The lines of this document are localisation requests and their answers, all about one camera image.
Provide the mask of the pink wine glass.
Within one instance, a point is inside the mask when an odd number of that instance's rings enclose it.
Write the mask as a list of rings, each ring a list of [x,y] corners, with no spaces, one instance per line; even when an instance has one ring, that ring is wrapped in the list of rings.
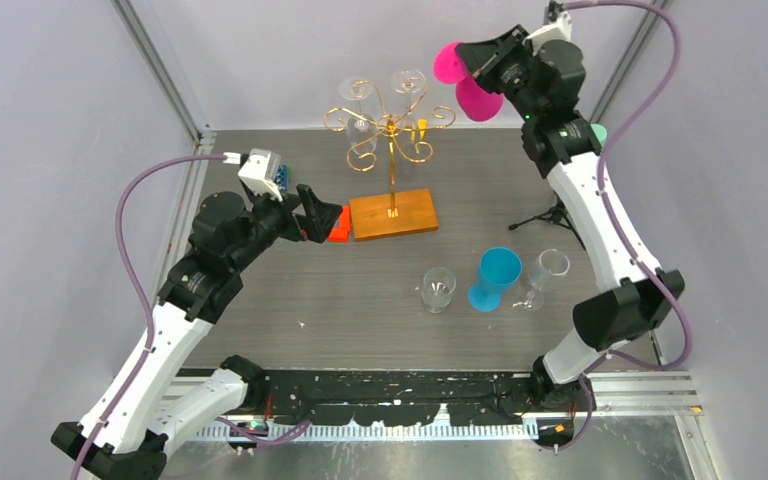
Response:
[[[484,91],[472,78],[463,61],[456,54],[458,42],[444,46],[433,62],[433,74],[444,85],[452,85],[455,98],[466,114],[475,122],[494,118],[502,109],[505,98],[501,94]]]

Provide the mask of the clear textured wine glass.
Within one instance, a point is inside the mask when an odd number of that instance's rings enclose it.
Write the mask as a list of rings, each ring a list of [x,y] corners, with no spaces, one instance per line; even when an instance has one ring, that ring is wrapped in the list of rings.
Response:
[[[423,276],[421,298],[429,313],[441,313],[450,304],[457,287],[455,274],[445,267],[433,267]]]

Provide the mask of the blue wine glass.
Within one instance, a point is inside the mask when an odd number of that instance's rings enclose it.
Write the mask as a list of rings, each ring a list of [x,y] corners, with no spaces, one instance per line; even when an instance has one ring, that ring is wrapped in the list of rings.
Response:
[[[468,290],[470,305],[479,312],[496,310],[502,295],[520,278],[522,261],[511,249],[494,247],[480,258],[476,281]]]

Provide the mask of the clear stemmed wine glass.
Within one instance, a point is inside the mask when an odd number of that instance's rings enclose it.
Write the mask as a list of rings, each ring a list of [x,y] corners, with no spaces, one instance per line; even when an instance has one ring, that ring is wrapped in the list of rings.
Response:
[[[569,257],[561,250],[546,249],[535,259],[525,280],[527,287],[519,300],[512,304],[513,308],[537,311],[544,305],[547,291],[556,289],[565,279],[570,270]]]

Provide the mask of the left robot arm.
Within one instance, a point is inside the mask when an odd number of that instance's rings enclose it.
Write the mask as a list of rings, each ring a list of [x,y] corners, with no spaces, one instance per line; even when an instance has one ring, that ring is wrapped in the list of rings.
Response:
[[[304,184],[296,193],[208,196],[192,222],[190,248],[170,270],[151,324],[120,373],[77,422],[59,424],[52,444],[100,479],[157,479],[168,458],[220,415],[258,412],[268,383],[238,355],[200,386],[162,406],[183,362],[242,290],[242,272],[279,238],[323,243],[342,208]]]

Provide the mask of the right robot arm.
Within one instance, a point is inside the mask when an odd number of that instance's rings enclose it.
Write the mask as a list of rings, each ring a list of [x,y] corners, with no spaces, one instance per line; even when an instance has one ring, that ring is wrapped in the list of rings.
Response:
[[[606,353],[661,325],[684,278],[661,268],[620,203],[606,204],[614,190],[602,143],[576,108],[586,70],[568,28],[527,33],[515,26],[495,39],[453,43],[438,53],[433,71],[454,85],[472,120],[494,117],[502,101],[515,108],[523,149],[566,207],[594,268],[597,295],[574,307],[571,332],[530,375],[533,402],[556,410]]]

